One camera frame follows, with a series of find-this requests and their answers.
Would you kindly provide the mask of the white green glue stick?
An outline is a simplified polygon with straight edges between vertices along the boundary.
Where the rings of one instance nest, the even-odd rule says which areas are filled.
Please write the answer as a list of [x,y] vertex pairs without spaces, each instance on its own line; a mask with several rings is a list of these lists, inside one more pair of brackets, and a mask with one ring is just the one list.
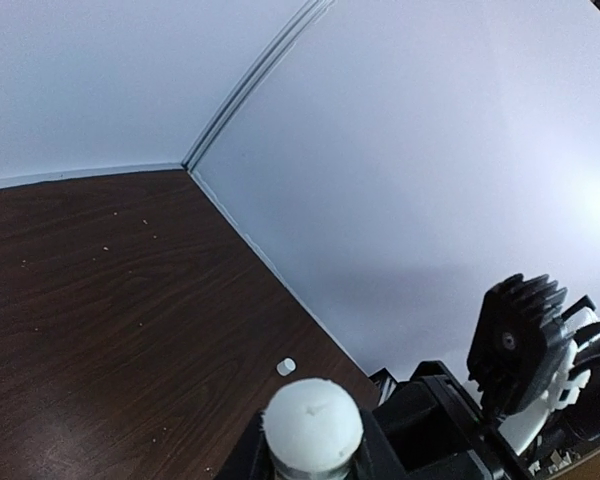
[[307,378],[273,395],[262,413],[262,431],[276,479],[346,479],[364,426],[343,387]]

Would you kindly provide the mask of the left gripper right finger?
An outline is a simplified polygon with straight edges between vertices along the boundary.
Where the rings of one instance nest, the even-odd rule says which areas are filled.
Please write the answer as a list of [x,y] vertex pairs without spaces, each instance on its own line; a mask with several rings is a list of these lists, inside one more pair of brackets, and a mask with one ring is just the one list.
[[353,457],[352,478],[359,480],[401,480],[406,471],[385,437],[374,415],[361,409],[363,436]]

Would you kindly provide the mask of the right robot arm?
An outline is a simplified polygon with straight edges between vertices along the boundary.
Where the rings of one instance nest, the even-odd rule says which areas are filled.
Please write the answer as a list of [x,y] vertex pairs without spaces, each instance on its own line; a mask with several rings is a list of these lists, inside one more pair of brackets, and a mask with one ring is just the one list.
[[363,478],[529,479],[550,452],[600,438],[600,321],[567,332],[482,315],[467,364],[462,385],[422,362],[364,413]]

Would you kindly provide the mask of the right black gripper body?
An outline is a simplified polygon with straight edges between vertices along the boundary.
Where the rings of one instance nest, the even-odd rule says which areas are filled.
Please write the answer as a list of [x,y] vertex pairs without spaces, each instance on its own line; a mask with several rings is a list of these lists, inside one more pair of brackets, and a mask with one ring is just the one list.
[[440,361],[420,363],[407,381],[383,368],[373,415],[405,479],[508,479],[510,449]]

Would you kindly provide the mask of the white glue stick cap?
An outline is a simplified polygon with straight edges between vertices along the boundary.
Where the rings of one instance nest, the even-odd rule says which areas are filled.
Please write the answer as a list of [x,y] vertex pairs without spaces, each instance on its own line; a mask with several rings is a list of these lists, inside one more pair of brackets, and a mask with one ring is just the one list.
[[282,377],[286,377],[286,376],[290,375],[295,370],[296,370],[296,362],[290,357],[286,357],[286,358],[282,359],[276,365],[276,372]]

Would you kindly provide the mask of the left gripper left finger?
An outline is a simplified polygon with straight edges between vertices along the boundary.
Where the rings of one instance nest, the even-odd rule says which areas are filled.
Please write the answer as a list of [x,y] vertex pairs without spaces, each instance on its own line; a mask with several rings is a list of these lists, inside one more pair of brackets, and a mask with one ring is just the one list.
[[262,413],[256,412],[219,471],[219,480],[270,480],[273,464],[262,429]]

